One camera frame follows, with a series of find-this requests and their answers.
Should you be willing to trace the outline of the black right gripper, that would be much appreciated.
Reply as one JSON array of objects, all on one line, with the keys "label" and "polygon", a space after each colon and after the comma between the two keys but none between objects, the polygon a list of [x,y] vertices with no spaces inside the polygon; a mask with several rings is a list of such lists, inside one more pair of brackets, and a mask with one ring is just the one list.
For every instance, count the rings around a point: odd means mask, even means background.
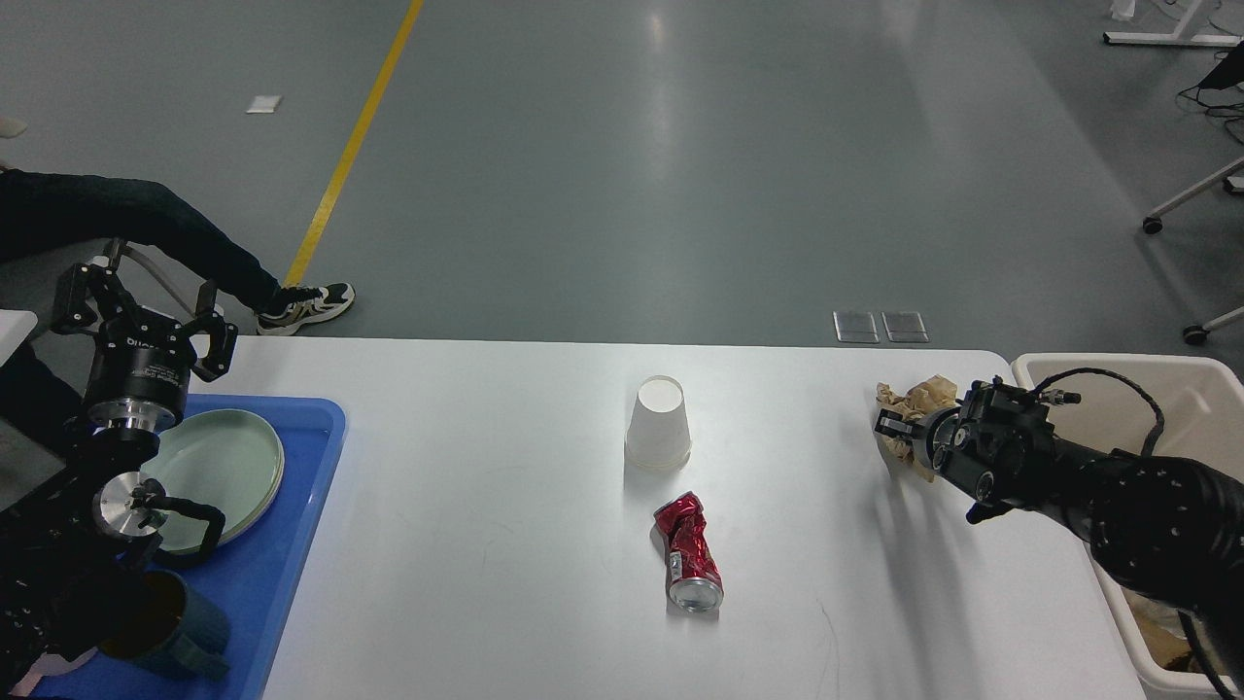
[{"label": "black right gripper", "polygon": [[904,418],[883,408],[876,418],[875,433],[899,461],[942,472],[963,444],[960,408],[942,408],[921,418]]}]

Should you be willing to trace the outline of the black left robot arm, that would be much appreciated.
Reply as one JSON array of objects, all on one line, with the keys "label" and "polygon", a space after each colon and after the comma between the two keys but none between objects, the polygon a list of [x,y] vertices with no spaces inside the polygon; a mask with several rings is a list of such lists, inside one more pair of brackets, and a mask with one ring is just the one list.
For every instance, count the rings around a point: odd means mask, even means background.
[{"label": "black left robot arm", "polygon": [[169,495],[142,467],[160,434],[184,420],[192,377],[210,382],[230,369],[238,328],[210,280],[187,320],[139,305],[121,283],[121,259],[172,288],[121,237],[58,276],[51,328],[87,334],[96,349],[65,469],[2,513],[4,693],[40,656],[73,660],[119,633],[147,597],[152,563],[199,566],[225,528],[220,509]]}]

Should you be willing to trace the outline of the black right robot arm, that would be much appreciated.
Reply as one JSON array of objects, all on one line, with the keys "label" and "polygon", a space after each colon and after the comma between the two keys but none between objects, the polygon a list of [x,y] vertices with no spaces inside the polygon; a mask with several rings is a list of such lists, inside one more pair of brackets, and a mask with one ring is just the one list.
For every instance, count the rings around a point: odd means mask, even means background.
[{"label": "black right robot arm", "polygon": [[[1057,434],[1050,409],[1081,402],[1057,389],[1072,375],[1120,380],[1149,407],[1154,425],[1138,453]],[[1034,512],[1066,528],[1115,584],[1177,613],[1219,696],[1242,695],[1242,482],[1193,458],[1157,455],[1164,412],[1136,380],[1075,367],[1034,387],[994,377],[959,394],[933,375],[904,394],[880,384],[876,403],[884,446],[926,481],[969,497],[967,522]]]}]

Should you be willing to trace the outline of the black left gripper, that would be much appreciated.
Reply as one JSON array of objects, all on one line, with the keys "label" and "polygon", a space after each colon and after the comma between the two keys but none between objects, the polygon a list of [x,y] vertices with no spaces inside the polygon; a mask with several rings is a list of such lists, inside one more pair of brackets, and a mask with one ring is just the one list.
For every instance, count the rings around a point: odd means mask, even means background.
[{"label": "black left gripper", "polygon": [[[119,279],[128,242],[114,237],[102,259],[72,264],[58,275],[51,332],[95,336],[96,353],[82,417],[96,426],[124,426],[152,434],[183,421],[190,371],[214,382],[231,369],[238,327],[216,310],[218,285],[198,288],[192,318],[178,325],[147,325],[143,310]],[[207,337],[199,354],[192,337]]]}]

